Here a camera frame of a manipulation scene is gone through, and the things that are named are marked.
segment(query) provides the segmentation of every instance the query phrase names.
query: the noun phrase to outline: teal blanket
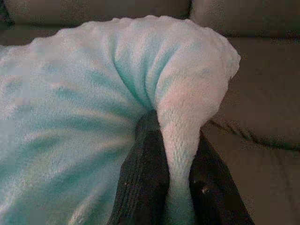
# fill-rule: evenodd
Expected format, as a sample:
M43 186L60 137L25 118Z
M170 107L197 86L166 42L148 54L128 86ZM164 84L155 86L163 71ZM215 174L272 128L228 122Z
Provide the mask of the teal blanket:
M239 61L223 36L167 16L0 46L0 224L105 225L135 125L152 109L170 171L165 223L193 224L200 127Z

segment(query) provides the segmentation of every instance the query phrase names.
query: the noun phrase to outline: leather couch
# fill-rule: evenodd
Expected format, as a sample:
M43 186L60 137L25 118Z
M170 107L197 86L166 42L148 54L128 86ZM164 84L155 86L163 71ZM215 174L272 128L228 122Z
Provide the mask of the leather couch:
M0 45L114 17L190 18L228 37L241 55L203 135L228 165L256 225L300 224L299 0L4 0L14 25Z

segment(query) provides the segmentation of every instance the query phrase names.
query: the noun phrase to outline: couch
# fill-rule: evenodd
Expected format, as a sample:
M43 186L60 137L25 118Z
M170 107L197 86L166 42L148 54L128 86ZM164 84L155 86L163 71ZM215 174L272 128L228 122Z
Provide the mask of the couch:
M4 3L15 24L0 24L0 45L25 45L90 20L146 15L189 18L228 37L240 70L203 135L228 165L256 225L300 224L300 1Z

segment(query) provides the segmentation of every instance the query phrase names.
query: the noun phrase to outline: couch backrest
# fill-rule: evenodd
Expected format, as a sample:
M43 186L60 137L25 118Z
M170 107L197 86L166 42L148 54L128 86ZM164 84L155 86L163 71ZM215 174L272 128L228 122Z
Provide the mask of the couch backrest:
M300 0L193 0L190 18L227 36L300 37Z
M16 24L77 26L114 17L187 18L190 0L4 0Z

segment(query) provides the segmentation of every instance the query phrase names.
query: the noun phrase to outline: blanket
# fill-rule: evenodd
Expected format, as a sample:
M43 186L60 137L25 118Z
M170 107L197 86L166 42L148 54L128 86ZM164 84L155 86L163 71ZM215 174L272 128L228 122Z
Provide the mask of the blanket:
M193 224L199 131L239 61L225 37L168 16L86 22L0 46L0 224L105 225L135 125L150 110L170 173L165 224Z

